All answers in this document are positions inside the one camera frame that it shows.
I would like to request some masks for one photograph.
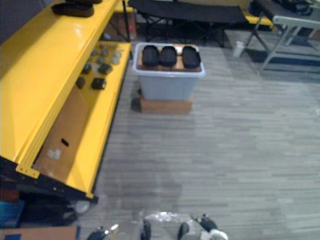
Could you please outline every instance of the bin rim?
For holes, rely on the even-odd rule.
[[[143,77],[163,77],[163,78],[202,78],[206,75],[205,67],[203,62],[200,63],[199,72],[189,72],[189,71],[155,71],[155,70],[140,70],[137,68],[138,57],[141,48],[146,45],[154,45],[156,47],[165,47],[165,46],[174,46],[173,43],[156,43],[156,42],[140,42],[135,46],[134,57],[132,64],[132,72],[137,76]],[[196,45],[193,45],[197,52],[199,48]]]

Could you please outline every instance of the gray carpet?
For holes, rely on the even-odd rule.
[[[231,240],[318,240],[319,66],[271,63],[277,71],[257,75],[261,63],[246,52],[207,46],[200,55],[206,76],[189,115],[132,110],[139,85],[129,63],[99,203],[74,223],[81,239],[144,209],[207,213]]]

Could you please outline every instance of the wooden board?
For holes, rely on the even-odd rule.
[[[188,114],[192,108],[193,99],[189,100],[146,100],[140,97],[142,113],[150,114]]]
[[[191,47],[195,47],[195,45],[190,45],[190,44],[174,44],[173,45],[176,49],[176,53],[177,53],[177,58],[176,58],[176,64],[173,67],[167,67],[167,66],[154,66],[154,67],[148,67],[143,65],[142,63],[142,51],[143,48],[141,50],[141,52],[139,53],[139,58],[138,58],[138,65],[137,68],[140,70],[145,70],[145,71],[165,71],[165,72],[201,72],[201,68],[197,67],[197,68],[185,68],[184,67],[184,63],[182,61],[182,49],[184,46],[191,46]],[[157,47],[159,52],[162,50],[163,47]]]
[[[72,168],[88,115],[89,107],[80,90],[74,86],[45,139],[33,168],[64,182]]]

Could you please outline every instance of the yellow shelf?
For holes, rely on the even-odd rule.
[[[257,24],[259,21],[259,17],[258,16],[253,16],[252,14],[246,12],[245,10],[242,11],[243,15],[245,16],[245,18],[247,19],[247,21],[250,24]],[[265,26],[269,26],[270,28],[273,27],[273,23],[272,21],[270,21],[267,17],[263,17],[261,20],[261,25],[265,25]]]
[[[103,42],[103,44],[108,45],[108,59],[113,55],[110,52],[112,48],[114,48],[114,51],[121,51],[122,57],[118,65],[112,65],[113,70],[106,76],[107,84],[104,90],[94,90],[91,88],[92,79],[97,77],[96,66],[92,66],[92,71],[89,75],[83,75],[89,81],[86,81],[81,92],[84,99],[88,102],[91,112],[71,171],[65,182],[68,186],[85,192],[89,198],[93,197],[92,187],[108,137],[108,131],[117,105],[122,79],[131,50],[130,43]]]
[[[0,155],[18,172],[38,177],[31,165],[117,4],[88,18],[47,7],[1,46]]]
[[[133,13],[134,8],[131,6],[128,6],[128,0],[125,0],[125,5],[126,5],[126,12],[127,13]],[[122,0],[119,0],[118,4],[115,7],[114,10],[115,13],[123,13],[124,12],[124,7],[122,5]]]

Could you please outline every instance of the plastic storage bin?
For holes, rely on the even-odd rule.
[[[146,45],[174,47],[174,44],[151,42],[141,42],[135,46],[132,72],[138,76],[143,97],[146,100],[190,99],[198,79],[204,77],[206,74],[203,63],[200,63],[199,72],[138,69],[139,55]]]

